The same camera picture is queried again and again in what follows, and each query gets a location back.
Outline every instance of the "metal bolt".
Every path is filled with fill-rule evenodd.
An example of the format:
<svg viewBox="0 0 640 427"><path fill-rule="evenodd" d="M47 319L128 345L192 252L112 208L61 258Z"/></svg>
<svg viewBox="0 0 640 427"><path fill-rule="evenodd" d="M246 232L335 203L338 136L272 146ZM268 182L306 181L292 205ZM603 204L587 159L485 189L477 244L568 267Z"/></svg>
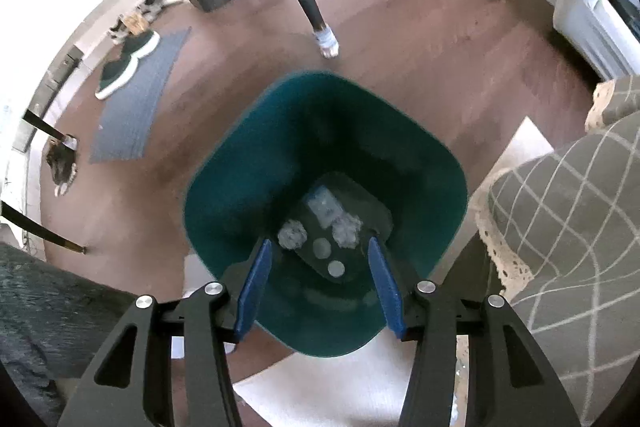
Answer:
<svg viewBox="0 0 640 427"><path fill-rule="evenodd" d="M499 295L489 295L487 300L494 308L502 308L504 306L504 299Z"/></svg>
<svg viewBox="0 0 640 427"><path fill-rule="evenodd" d="M418 292L420 293L433 293L436 291L436 285L431 281L418 282Z"/></svg>
<svg viewBox="0 0 640 427"><path fill-rule="evenodd" d="M154 298L151 295L143 295L136 299L136 306L138 308L149 308L153 304Z"/></svg>
<svg viewBox="0 0 640 427"><path fill-rule="evenodd" d="M225 287L219 282L210 282L204 286L204 293L207 295L218 295L219 293L222 293L223 289L225 289Z"/></svg>

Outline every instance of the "brown floor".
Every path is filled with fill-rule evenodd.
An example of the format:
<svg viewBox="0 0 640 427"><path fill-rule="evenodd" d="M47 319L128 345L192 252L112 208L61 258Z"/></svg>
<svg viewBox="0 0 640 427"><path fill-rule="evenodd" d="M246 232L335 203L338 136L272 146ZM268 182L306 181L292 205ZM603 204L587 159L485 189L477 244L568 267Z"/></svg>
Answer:
<svg viewBox="0 0 640 427"><path fill-rule="evenodd" d="M242 110L274 80L330 69L373 90L442 140L482 181L525 116L549 142L583 134L595 74L552 32L545 0L318 0L340 41L323 59L296 0L234 0L204 14L183 5L154 25L192 27L164 90L145 157L89 165L103 102L98 74L58 122L79 138L79 174L63 198L42 171L42 222L88 245L82 257L47 245L64 269L159 300L179 298L188 183ZM236 378L266 367L265 334L231 357ZM286 349L275 346L274 357Z"/></svg>

